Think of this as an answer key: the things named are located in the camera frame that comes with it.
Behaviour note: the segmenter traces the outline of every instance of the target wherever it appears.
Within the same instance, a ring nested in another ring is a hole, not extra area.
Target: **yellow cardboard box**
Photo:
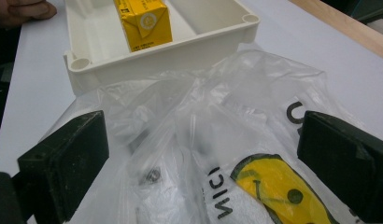
[[[161,0],[115,0],[131,51],[172,41],[167,6]]]

